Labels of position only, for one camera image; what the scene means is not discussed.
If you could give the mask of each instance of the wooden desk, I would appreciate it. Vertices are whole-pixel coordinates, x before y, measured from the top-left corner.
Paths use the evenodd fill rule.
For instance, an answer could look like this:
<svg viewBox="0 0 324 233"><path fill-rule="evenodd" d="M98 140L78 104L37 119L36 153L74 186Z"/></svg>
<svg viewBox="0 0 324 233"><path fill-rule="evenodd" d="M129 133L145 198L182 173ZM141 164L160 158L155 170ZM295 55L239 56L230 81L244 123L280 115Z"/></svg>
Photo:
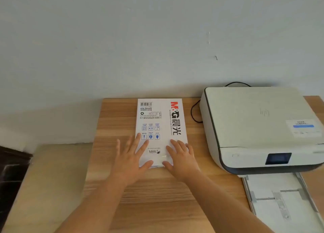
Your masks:
<svg viewBox="0 0 324 233"><path fill-rule="evenodd" d="M324 123L324 103L319 96L305 97ZM190 109L199 98L183 98L188 142L202 170L215 183L249 208L242 181L220 169L212 160L203 124L196 123ZM104 99L84 186L87 196L110 171L119 138L124 144L135 134L137 99ZM200 109L193 111L200 120ZM324 166L303 174L308 189L324 218ZM126 188L116 211L111 232L214 232L189 189L164 168L150 169L134 185Z"/></svg>

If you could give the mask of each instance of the hand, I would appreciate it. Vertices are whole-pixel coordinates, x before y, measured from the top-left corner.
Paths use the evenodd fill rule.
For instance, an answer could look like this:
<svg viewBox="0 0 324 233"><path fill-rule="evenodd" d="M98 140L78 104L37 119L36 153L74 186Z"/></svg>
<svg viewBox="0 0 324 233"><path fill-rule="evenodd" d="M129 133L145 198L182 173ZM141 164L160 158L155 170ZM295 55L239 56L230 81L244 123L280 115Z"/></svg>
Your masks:
<svg viewBox="0 0 324 233"><path fill-rule="evenodd" d="M117 177L119 180L122 180L125 186L135 183L140 178L140 176L142 176L144 172L148 170L151 165L153 165L153 161L149 160L139 168L140 157L144 153L149 142L148 140L146 140L137 151L137 153L135 153L140 139L140 133L136 135L133 143L132 137L129 137L123 152L120 152L120 140L117 139L116 158L109 176Z"/></svg>
<svg viewBox="0 0 324 233"><path fill-rule="evenodd" d="M186 182L186 180L191 177L192 173L200 171L193 155L193 148L191 145L185 145L181 141L176 142L171 139L170 142L177 151L175 152L170 146L167 146L167 151L173 160L173 166L167 161L162 162L162 164L175 178L181 182Z"/></svg>

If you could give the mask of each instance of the blue sticker stripe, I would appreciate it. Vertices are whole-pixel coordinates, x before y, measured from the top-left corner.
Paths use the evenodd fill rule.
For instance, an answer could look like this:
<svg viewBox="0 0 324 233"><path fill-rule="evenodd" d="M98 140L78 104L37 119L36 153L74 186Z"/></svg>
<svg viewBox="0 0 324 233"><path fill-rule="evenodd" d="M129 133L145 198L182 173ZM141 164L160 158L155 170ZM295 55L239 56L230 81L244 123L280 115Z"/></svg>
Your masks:
<svg viewBox="0 0 324 233"><path fill-rule="evenodd" d="M314 125L294 125L294 128L314 127Z"/></svg>

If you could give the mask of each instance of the white printer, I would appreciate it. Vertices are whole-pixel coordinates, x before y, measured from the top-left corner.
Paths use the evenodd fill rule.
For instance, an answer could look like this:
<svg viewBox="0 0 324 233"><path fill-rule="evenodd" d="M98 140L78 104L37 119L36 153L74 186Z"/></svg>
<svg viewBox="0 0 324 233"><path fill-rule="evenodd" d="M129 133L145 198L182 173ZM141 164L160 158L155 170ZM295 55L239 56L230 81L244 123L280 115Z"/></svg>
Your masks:
<svg viewBox="0 0 324 233"><path fill-rule="evenodd" d="M229 173L301 172L324 162L324 127L294 88L208 87L200 111L209 152Z"/></svg>
<svg viewBox="0 0 324 233"><path fill-rule="evenodd" d="M296 89L205 88L200 111L213 160L242 177L261 221L276 233L324 233L300 173L323 164L324 127Z"/></svg>

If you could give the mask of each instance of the printer paper tray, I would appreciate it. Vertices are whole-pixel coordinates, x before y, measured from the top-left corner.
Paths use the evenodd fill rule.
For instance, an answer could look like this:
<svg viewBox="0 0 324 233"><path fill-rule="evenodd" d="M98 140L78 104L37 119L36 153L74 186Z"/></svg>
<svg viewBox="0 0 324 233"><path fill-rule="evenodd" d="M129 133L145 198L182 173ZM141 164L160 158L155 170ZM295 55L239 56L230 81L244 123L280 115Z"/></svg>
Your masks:
<svg viewBox="0 0 324 233"><path fill-rule="evenodd" d="M242 180L252 212L275 233L324 233L324 222L299 172L253 174Z"/></svg>

